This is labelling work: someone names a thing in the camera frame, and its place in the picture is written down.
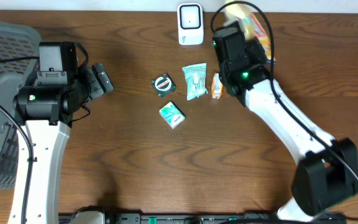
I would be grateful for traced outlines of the yellow blue snack bag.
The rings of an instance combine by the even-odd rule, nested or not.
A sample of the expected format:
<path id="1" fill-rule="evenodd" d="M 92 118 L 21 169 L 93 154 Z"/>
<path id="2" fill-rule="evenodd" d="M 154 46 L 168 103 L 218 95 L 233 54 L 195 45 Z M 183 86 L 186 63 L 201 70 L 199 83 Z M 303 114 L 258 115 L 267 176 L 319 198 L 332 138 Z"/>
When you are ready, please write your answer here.
<path id="1" fill-rule="evenodd" d="M 246 4 L 232 4 L 224 9 L 226 22 L 224 27 L 234 26 L 238 24 L 244 33 L 245 39 L 250 40 L 254 37 L 258 38 L 260 44 L 264 48 L 268 62 L 271 60 L 270 38 L 265 29 L 256 18 L 250 6 Z"/>

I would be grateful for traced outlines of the small orange white packet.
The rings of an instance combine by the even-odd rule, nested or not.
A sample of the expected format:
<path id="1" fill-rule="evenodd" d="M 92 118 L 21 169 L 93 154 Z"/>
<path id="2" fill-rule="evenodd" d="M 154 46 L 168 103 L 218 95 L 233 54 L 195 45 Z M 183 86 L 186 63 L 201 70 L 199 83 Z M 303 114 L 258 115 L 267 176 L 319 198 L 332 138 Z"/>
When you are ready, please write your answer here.
<path id="1" fill-rule="evenodd" d="M 220 99 L 223 93 L 223 84 L 220 81 L 219 73 L 215 73 L 213 76 L 213 82 L 211 85 L 212 99 Z"/>

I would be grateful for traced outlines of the teal candy pouch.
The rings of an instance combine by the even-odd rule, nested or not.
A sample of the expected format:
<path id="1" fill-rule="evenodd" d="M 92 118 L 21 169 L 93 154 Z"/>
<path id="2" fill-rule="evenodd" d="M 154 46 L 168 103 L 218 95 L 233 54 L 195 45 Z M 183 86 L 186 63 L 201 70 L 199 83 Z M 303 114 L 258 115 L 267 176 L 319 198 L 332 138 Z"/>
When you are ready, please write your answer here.
<path id="1" fill-rule="evenodd" d="M 187 84 L 186 99 L 188 101 L 208 94 L 206 88 L 206 67 L 206 63 L 199 63 L 182 68 Z"/>

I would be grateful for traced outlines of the dark green round-logo packet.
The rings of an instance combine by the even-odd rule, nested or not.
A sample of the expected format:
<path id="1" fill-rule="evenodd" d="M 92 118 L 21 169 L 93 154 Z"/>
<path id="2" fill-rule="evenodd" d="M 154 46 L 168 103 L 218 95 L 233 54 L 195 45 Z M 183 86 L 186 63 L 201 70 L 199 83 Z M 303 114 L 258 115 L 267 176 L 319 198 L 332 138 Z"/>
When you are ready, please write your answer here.
<path id="1" fill-rule="evenodd" d="M 164 73 L 152 80 L 151 85 L 159 97 L 164 97 L 176 90 L 176 85 L 168 73 Z"/>

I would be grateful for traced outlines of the green white tissue pack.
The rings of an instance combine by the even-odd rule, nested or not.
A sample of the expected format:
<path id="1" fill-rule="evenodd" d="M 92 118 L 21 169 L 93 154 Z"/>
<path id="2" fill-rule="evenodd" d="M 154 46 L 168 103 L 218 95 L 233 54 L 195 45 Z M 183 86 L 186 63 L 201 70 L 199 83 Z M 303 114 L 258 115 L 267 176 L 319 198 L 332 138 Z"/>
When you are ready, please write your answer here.
<path id="1" fill-rule="evenodd" d="M 185 120 L 185 115 L 172 102 L 168 102 L 159 110 L 160 116 L 167 122 L 167 124 L 175 129 L 180 123 Z"/>

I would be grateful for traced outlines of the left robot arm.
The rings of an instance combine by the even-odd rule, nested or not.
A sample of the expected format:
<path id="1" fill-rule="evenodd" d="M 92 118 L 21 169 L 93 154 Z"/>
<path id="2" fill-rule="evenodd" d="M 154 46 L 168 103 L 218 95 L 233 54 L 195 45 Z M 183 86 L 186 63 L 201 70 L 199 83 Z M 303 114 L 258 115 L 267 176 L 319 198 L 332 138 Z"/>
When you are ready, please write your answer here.
<path id="1" fill-rule="evenodd" d="M 58 223 L 62 160 L 74 113 L 114 86 L 101 63 L 78 62 L 77 42 L 41 42 L 39 67 L 14 97 L 19 158 L 9 223 Z"/>

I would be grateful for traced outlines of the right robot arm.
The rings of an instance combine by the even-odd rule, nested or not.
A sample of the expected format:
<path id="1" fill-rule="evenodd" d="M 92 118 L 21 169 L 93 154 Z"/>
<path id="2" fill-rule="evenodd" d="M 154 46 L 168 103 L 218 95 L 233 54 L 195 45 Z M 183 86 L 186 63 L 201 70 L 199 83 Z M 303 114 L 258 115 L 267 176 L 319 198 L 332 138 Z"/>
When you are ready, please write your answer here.
<path id="1" fill-rule="evenodd" d="M 219 79 L 229 95 L 260 117 L 290 151 L 297 168 L 293 197 L 277 211 L 281 220 L 310 222 L 358 193 L 358 155 L 348 138 L 337 140 L 312 122 L 284 94 L 264 67 L 262 46 L 237 27 L 213 34 Z"/>

